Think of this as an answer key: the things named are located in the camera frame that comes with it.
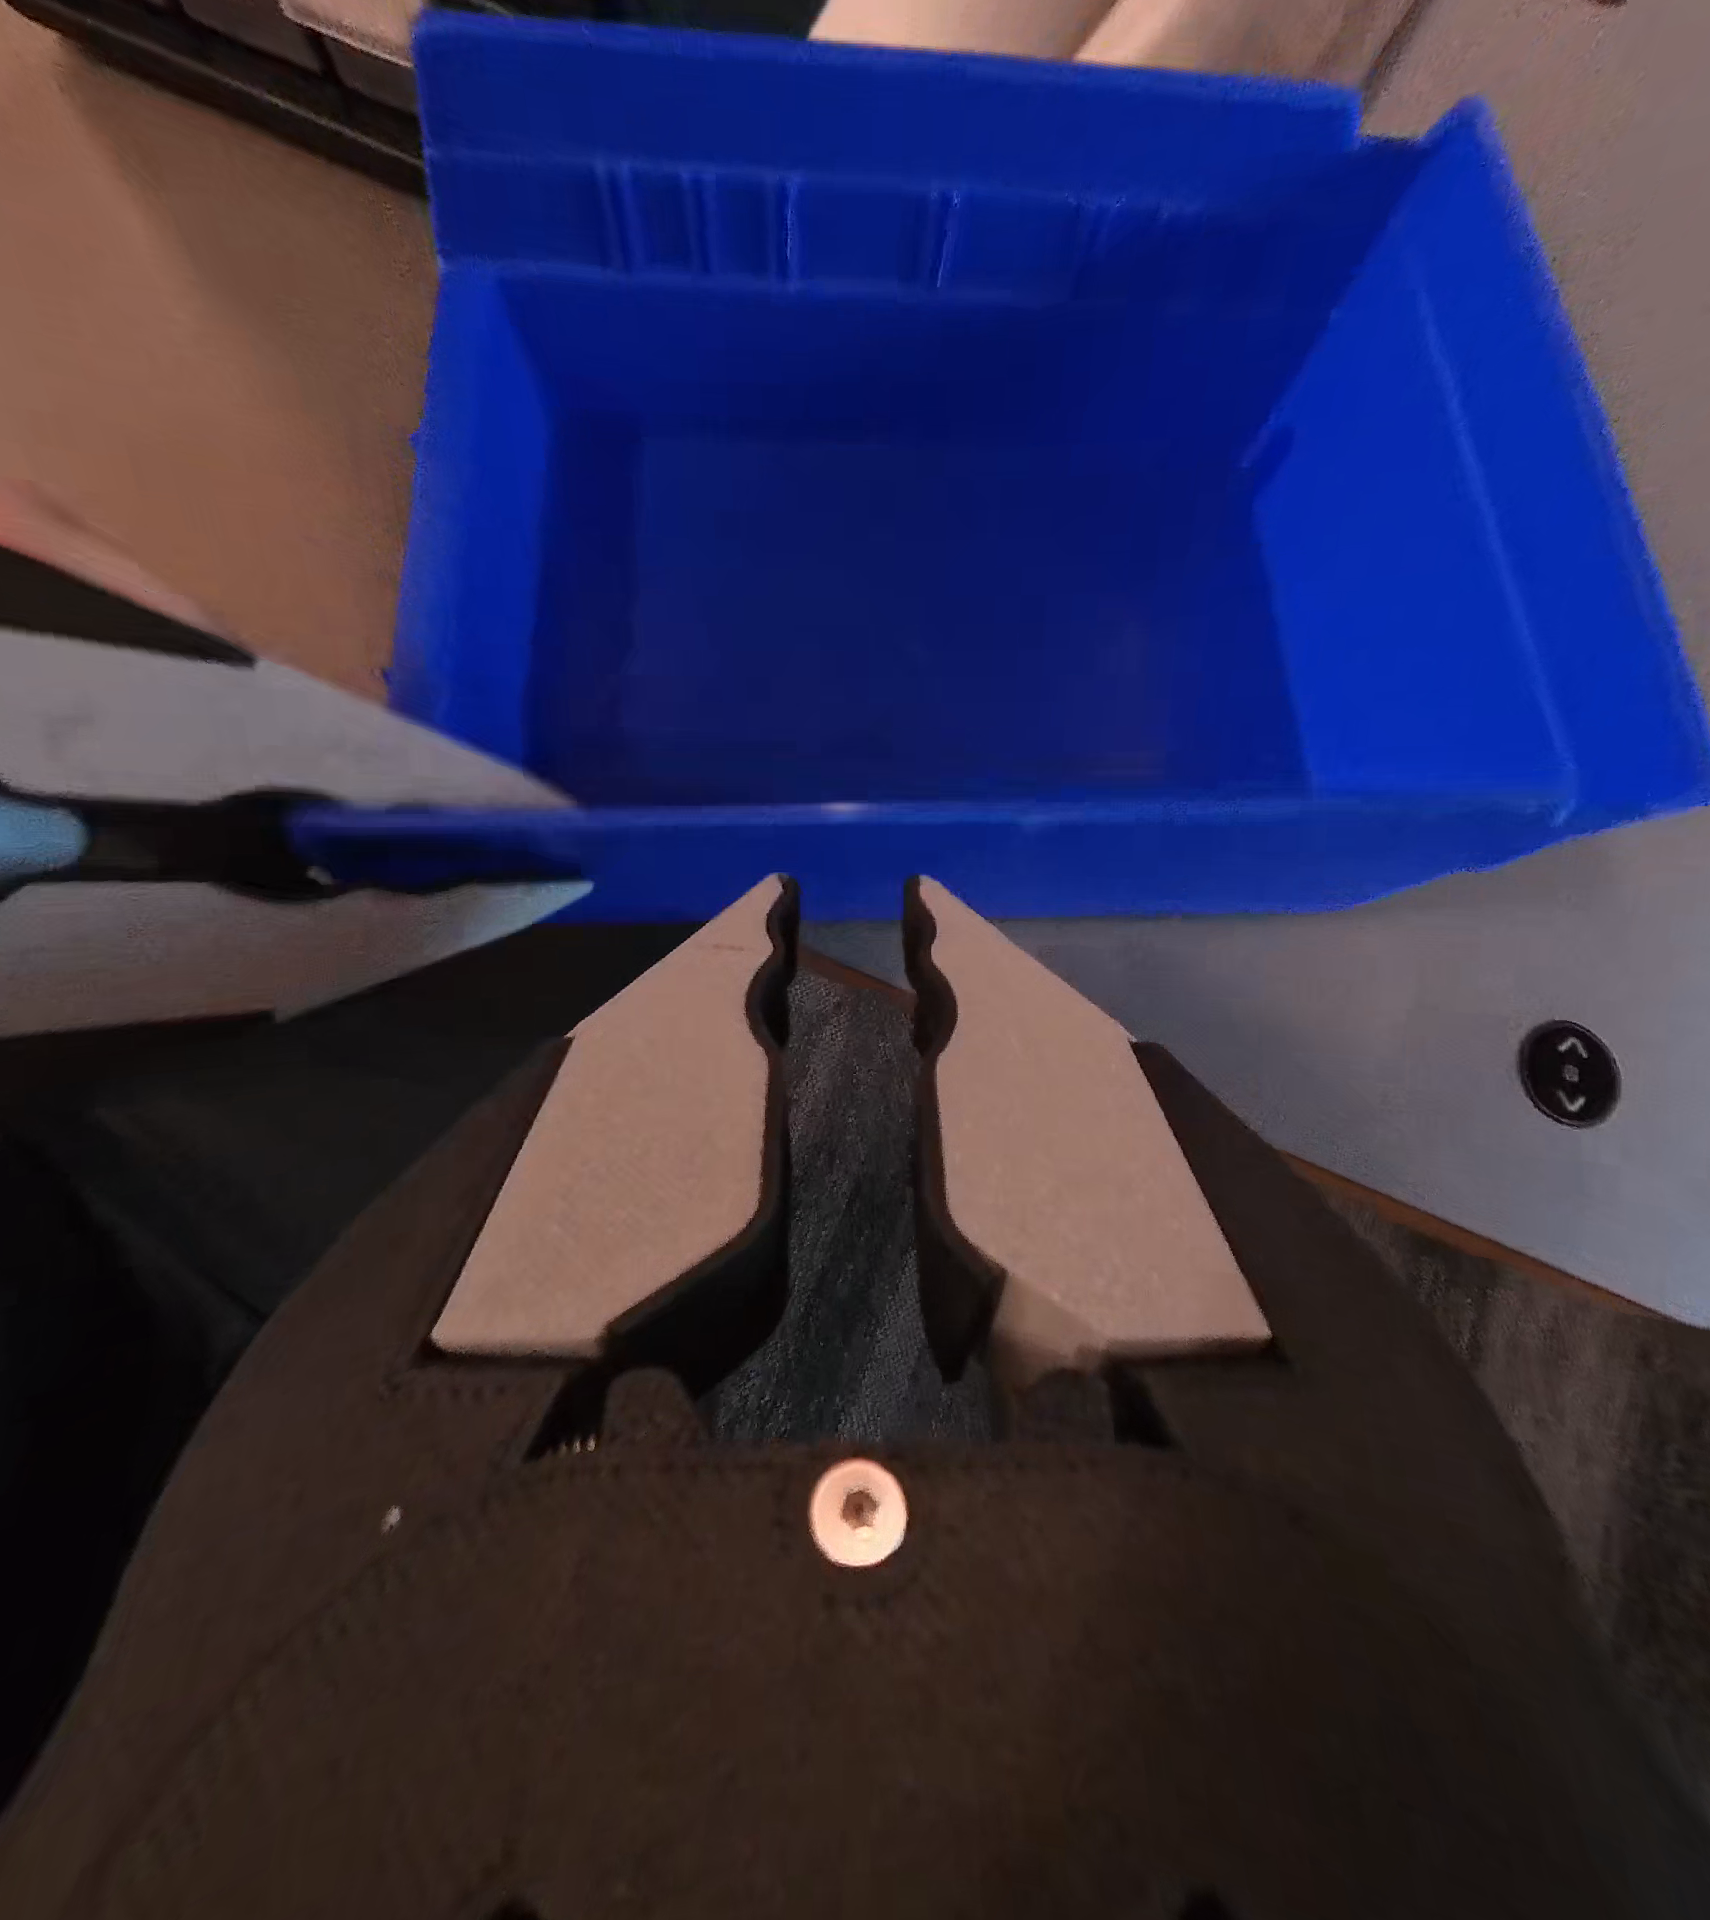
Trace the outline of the black drawer cabinet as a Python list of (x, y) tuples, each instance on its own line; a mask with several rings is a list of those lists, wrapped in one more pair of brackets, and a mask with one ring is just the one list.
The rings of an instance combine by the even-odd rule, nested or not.
[(189, 20), (183, 1), (14, 1), (23, 20), (110, 73), (378, 181), (428, 195), (419, 109), (363, 100), (327, 73), (253, 54)]

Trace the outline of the black round control button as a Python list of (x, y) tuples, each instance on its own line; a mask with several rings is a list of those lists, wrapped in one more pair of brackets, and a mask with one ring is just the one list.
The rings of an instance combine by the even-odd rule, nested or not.
[(1616, 1052), (1575, 1020), (1543, 1020), (1517, 1043), (1517, 1080), (1536, 1113), (1554, 1126), (1601, 1128), (1623, 1102)]

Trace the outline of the blue plastic bin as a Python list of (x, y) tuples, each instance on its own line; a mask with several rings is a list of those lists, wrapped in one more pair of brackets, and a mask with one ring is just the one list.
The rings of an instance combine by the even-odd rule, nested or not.
[(1710, 807), (1482, 102), (1004, 290), (473, 271), (396, 703), (563, 791), (300, 802), (341, 885), (1295, 915)]
[(431, 7), (424, 145), (1093, 188), (1321, 160), (1362, 138), (1330, 86)]

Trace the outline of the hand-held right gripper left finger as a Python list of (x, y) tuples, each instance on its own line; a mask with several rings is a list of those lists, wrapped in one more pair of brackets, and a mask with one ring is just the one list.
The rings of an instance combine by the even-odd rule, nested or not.
[(428, 1333), (712, 1388), (789, 1295), (801, 890), (767, 876), (569, 1034)]

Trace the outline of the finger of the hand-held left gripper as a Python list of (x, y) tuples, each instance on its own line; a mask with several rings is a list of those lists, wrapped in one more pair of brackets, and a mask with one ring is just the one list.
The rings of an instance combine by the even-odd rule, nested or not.
[(0, 1040), (297, 1014), (507, 939), (589, 880), (270, 902), (208, 882), (37, 882), (0, 899)]
[(0, 782), (79, 800), (253, 791), (358, 806), (557, 807), (486, 751), (290, 665), (0, 627)]

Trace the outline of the grid of clear drawers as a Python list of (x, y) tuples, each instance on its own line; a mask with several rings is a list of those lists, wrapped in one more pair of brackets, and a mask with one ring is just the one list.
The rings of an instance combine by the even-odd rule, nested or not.
[(363, 100), (413, 114), (413, 37), (424, 1), (181, 1), (181, 12), (253, 54), (329, 76)]

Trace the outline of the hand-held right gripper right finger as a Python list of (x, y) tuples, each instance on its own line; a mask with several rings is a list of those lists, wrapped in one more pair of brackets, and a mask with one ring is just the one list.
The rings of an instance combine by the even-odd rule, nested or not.
[(1259, 1354), (1272, 1327), (1129, 1027), (904, 887), (923, 1327), (942, 1380)]

